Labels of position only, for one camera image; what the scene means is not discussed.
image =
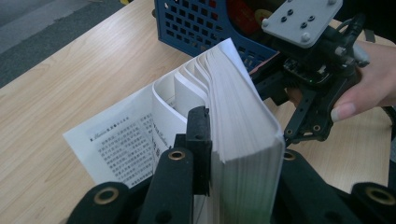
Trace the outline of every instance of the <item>basket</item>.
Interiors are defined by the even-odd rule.
[[[225,0],[155,0],[155,13],[159,39],[192,57],[229,37],[248,71],[276,53],[233,28]]]

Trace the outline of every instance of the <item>wooden table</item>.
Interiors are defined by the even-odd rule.
[[[133,1],[0,90],[0,223],[63,222],[95,185],[63,133],[191,58],[158,41],[152,9]],[[283,125],[293,110],[274,108]],[[337,188],[386,185],[389,125],[374,109],[292,148]]]

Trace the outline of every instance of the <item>open book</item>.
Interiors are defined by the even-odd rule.
[[[268,223],[284,152],[282,131],[231,39],[184,63],[64,134],[95,183],[130,188],[185,133],[188,112],[209,108],[211,192],[201,223]],[[194,209],[202,208],[195,204]]]

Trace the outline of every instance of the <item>stack of pages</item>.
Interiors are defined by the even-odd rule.
[[[209,108],[211,192],[195,223],[268,223],[284,152],[282,131],[231,39],[184,63],[64,134],[95,183],[130,188],[154,174],[185,133],[188,112]]]

